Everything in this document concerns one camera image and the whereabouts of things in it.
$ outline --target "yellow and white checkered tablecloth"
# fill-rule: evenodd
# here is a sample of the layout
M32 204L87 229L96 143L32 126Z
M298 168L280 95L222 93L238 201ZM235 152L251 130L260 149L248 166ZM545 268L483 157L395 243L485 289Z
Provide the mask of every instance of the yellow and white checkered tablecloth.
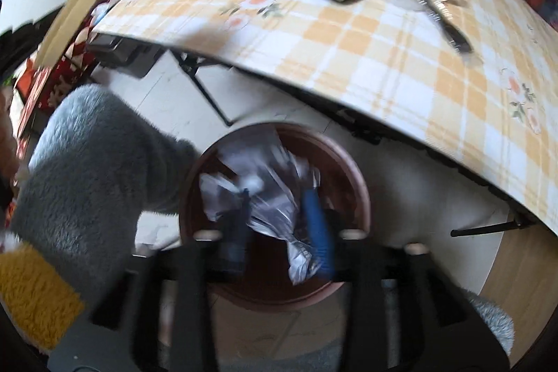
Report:
M383 0L122 0L97 31L211 55L355 108L464 166L558 233L558 35L522 0L451 7L478 63Z

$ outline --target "clear plastic bag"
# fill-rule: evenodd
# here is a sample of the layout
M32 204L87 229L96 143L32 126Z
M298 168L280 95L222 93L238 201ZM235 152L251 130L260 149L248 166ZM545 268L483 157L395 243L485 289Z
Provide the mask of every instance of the clear plastic bag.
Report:
M250 195L251 229L287 242L289 278L299 284L319 269L319 261L305 238L300 220L300 200L304 189L319 185L319 172L305 159L286 150L273 128L247 133L225 142L219 159L238 177L200 175L200 191L208 219L217 221L229 210L238 209L241 193Z

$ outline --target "floor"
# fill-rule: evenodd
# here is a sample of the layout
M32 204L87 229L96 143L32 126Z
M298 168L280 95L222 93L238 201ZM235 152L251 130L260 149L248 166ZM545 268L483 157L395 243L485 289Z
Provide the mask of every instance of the floor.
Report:
M335 122L288 94L215 66L200 79L237 123L228 129L166 54L143 79L99 68L93 74L164 132L188 138L201 151L228 131L261 121L308 125L345 147L360 167L373 202L373 231L390 246L420 241L464 288L479 293L495 259L500 234L451 238L450 230L504 222L507 207L484 188L398 142L378 146L353 138ZM136 242L161 245L178 234L178 218L144 213ZM260 314L211 297L222 359L292 357L341 336L344 296L337 292L302 311Z

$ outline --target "yellow fuzzy fabric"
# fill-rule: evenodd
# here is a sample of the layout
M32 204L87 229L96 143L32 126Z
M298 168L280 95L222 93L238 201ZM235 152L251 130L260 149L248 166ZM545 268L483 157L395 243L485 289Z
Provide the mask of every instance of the yellow fuzzy fabric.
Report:
M29 244L0 254L0 296L12 321L31 342L52 350L84 304Z

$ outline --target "white tile floor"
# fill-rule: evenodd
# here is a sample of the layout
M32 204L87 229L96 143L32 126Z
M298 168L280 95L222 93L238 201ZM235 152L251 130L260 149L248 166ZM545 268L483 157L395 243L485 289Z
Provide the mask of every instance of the white tile floor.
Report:
M104 68L93 76L162 131L187 138L200 150L230 131L170 54L143 79ZM373 146L357 140L298 100L235 70L207 67L200 69L199 76L224 112L231 119L240 119L233 129L259 121L286 120L336 139L351 153L367 180L376 238L392 246L421 241L461 286L481 290L501 235L451 238L450 230L506 220L506 205L486 189L405 144L383 141ZM161 244L177 234L177 217L144 213L136 240Z

